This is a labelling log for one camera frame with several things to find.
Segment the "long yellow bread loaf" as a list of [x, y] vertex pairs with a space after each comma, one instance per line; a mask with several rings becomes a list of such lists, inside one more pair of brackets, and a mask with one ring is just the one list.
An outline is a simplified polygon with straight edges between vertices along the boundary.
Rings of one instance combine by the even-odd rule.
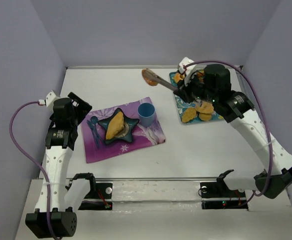
[[105, 139], [113, 139], [124, 128], [123, 112], [119, 111], [109, 122]]

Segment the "metal tongs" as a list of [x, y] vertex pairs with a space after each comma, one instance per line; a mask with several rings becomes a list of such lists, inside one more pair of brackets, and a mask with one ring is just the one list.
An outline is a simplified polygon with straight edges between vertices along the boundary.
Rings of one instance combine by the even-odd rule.
[[190, 103], [200, 103], [201, 102], [201, 100], [197, 96], [194, 96], [194, 94], [192, 93], [190, 88], [185, 86], [183, 80], [178, 82], [177, 86], [172, 85], [171, 83], [164, 80], [163, 78], [161, 78], [158, 75], [156, 76], [155, 80], [158, 82], [158, 84], [171, 90], [174, 95], [180, 97], [186, 103], [190, 104]]

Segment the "small round bun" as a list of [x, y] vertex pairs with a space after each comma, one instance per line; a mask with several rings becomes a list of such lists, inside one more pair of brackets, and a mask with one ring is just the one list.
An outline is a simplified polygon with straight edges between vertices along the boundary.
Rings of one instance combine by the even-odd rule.
[[144, 68], [141, 72], [143, 79], [150, 86], [156, 86], [158, 82], [155, 80], [156, 74], [148, 68]]

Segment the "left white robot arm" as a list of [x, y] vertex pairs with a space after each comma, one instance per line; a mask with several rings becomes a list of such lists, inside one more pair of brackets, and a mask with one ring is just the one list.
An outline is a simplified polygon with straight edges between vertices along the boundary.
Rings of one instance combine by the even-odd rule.
[[73, 92], [67, 97], [50, 92], [44, 102], [52, 111], [45, 138], [44, 179], [34, 212], [26, 215], [25, 224], [38, 239], [60, 240], [74, 236], [76, 212], [84, 197], [96, 189], [92, 173], [78, 173], [66, 186], [77, 129], [92, 106]]

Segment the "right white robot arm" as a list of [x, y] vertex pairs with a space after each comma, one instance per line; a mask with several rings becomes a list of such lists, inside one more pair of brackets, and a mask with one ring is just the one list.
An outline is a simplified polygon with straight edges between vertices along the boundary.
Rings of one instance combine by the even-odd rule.
[[232, 89], [230, 71], [213, 62], [198, 76], [196, 63], [180, 63], [177, 72], [183, 78], [173, 93], [183, 101], [202, 100], [210, 103], [248, 143], [264, 166], [262, 172], [247, 175], [230, 169], [216, 179], [219, 193], [250, 190], [255, 196], [275, 199], [292, 184], [292, 155], [270, 133], [264, 117], [259, 117], [251, 100]]

